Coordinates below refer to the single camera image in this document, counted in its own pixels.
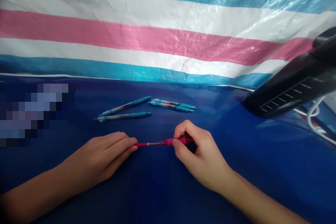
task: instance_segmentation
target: pen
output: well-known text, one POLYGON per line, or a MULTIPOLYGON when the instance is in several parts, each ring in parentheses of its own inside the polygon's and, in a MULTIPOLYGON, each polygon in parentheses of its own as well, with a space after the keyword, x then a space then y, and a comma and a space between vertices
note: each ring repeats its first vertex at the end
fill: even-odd
POLYGON ((192 109, 195 109, 196 107, 193 106, 193 105, 188 105, 188 104, 185 104, 185 103, 176 103, 176 102, 173 102, 173 101, 165 101, 165 100, 160 100, 160 99, 152 99, 152 101, 157 101, 157 102, 160 102, 160 103, 166 103, 166 104, 171 104, 171 105, 176 105, 176 106, 181 106, 181 107, 187 107, 187 108, 192 108, 192 109))
POLYGON ((162 107, 168 107, 168 108, 171 108, 171 109, 176 109, 176 110, 181 110, 181 111, 194 112, 194 110, 192 110, 190 108, 176 106, 176 105, 170 105, 170 104, 166 104, 166 103, 160 103, 160 102, 156 102, 156 101, 150 101, 148 103, 151 104, 151 105, 155 105, 155 106, 162 106, 162 107))
MULTIPOLYGON (((191 137, 181 137, 181 138, 178 138, 178 139, 184 144, 188 144, 188 143, 194 141, 191 137)), ((136 143, 135 146, 150 146, 150 145, 172 146, 173 145, 173 140, 174 140, 174 138, 169 138, 167 140, 163 140, 163 141, 155 142, 155 143, 136 143)))
POLYGON ((127 118, 127 117, 141 117, 141 116, 147 116, 150 115, 151 112, 139 112, 139 113, 131 113, 131 114, 122 114, 122 115, 108 115, 108 116, 102 116, 95 118, 94 120, 100 121, 101 123, 106 120, 114 120, 119 118, 127 118))
POLYGON ((135 104, 138 104, 138 103, 141 103, 141 102, 144 102, 145 100, 147 100, 148 98, 150 98, 151 96, 146 96, 144 98, 141 98, 141 99, 138 99, 138 100, 135 100, 135 101, 132 101, 130 103, 127 103, 125 105, 122 105, 122 106, 119 106, 119 107, 116 107, 116 108, 113 108, 111 110, 106 110, 105 112, 101 113, 98 117, 102 117, 102 116, 107 116, 109 114, 112 114, 118 110, 121 110, 121 109, 124 109, 124 108, 127 108, 127 107, 130 107, 130 106, 133 106, 135 104))

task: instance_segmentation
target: blue tablecloth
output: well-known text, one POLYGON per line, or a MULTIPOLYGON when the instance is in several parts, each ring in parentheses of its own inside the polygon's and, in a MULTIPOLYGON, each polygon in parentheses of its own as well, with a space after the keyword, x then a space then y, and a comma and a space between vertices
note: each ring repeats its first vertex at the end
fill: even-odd
MULTIPOLYGON (((160 141, 173 137, 175 126, 189 119, 210 131, 228 164, 262 191, 309 221, 334 222, 335 148, 307 130, 305 122, 294 112, 277 119, 252 115, 241 103, 247 91, 80 78, 1 76, 0 80, 71 83, 75 88, 73 103, 62 102, 62 110, 55 112, 57 120, 45 121, 44 129, 37 130, 37 138, 30 139, 30 147, 0 149, 2 192, 58 165, 92 137, 125 131, 139 142, 160 141), (147 111, 152 112, 150 117, 92 121, 107 109, 144 96, 192 104, 197 109, 184 113, 142 103, 120 113, 147 111)), ((24 89, 6 88, 5 92, 22 93, 24 89)), ((174 149, 166 146, 140 147, 111 179, 37 220, 37 223, 185 222, 248 223, 248 220, 224 198, 199 184, 175 157, 174 149)))

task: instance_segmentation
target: woven plastic sheet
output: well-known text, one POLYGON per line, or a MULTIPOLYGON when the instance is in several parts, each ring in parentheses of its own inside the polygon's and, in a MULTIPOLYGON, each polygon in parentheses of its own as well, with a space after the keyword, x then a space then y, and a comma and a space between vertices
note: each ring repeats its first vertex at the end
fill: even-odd
POLYGON ((336 0, 0 0, 0 71, 256 88, 336 0))

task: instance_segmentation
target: blue pen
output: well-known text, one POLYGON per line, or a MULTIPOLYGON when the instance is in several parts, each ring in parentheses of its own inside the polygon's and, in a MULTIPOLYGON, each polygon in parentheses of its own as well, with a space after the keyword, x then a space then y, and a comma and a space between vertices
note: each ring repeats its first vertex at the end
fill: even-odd
POLYGON ((94 120, 104 122, 106 120, 114 120, 119 118, 127 118, 127 117, 141 117, 141 116, 147 116, 150 115, 151 112, 140 112, 140 113, 131 113, 131 114, 123 114, 123 115, 108 115, 108 116, 102 116, 95 118, 94 120))
POLYGON ((152 99, 152 101, 155 101, 155 102, 160 102, 160 103, 166 103, 166 104, 171 104, 171 105, 176 105, 176 106, 181 106, 181 107, 188 107, 188 108, 192 108, 192 109, 195 109, 196 107, 193 106, 193 105, 188 105, 188 104, 185 104, 185 103, 176 103, 176 102, 173 102, 173 101, 165 101, 165 100, 160 100, 160 99, 152 99))
POLYGON ((130 107, 130 106, 133 106, 135 104, 138 104, 138 103, 141 103, 141 102, 144 102, 145 100, 149 99, 151 96, 146 96, 144 98, 141 98, 141 99, 138 99, 138 100, 135 100, 135 101, 132 101, 130 103, 127 103, 125 105, 122 105, 120 107, 117 107, 117 108, 113 108, 111 110, 106 110, 105 112, 101 113, 98 117, 102 117, 102 116, 107 116, 109 114, 112 114, 118 110, 121 110, 121 109, 124 109, 124 108, 127 108, 127 107, 130 107))
POLYGON ((170 105, 167 103, 160 103, 160 102, 156 102, 156 101, 150 101, 148 102, 151 105, 155 105, 155 106, 161 106, 161 107, 168 107, 171 109, 176 109, 176 110, 181 110, 181 111, 190 111, 190 112, 194 112, 194 110, 190 109, 190 108, 186 108, 186 107, 181 107, 181 106, 176 106, 176 105, 170 105))

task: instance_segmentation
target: pink pen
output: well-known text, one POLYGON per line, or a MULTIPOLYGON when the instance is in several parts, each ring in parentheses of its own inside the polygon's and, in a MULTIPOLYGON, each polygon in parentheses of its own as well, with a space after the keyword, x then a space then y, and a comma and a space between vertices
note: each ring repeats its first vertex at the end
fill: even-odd
MULTIPOLYGON (((180 137, 178 139, 184 144, 188 144, 188 143, 194 141, 191 137, 180 137)), ((150 145, 172 146, 173 145, 173 140, 174 140, 174 138, 169 138, 167 140, 160 141, 160 142, 154 142, 154 143, 136 143, 135 146, 150 146, 150 145)))

